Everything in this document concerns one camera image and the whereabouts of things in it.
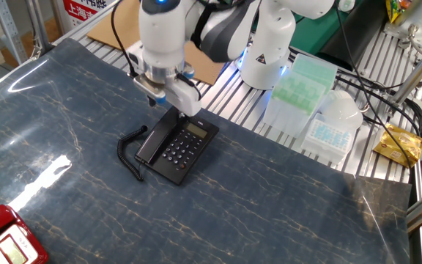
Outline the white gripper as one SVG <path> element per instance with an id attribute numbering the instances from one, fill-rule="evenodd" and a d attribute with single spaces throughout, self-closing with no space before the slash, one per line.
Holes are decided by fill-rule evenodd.
<path id="1" fill-rule="evenodd" d="M 195 84 L 182 74 L 182 65 L 169 68 L 148 65 L 143 58 L 141 41 L 130 46 L 127 55 L 138 74 L 133 78 L 133 83 L 148 96 L 151 107 L 167 101 L 179 110 L 179 118 L 192 117 L 201 110 L 201 94 Z"/>

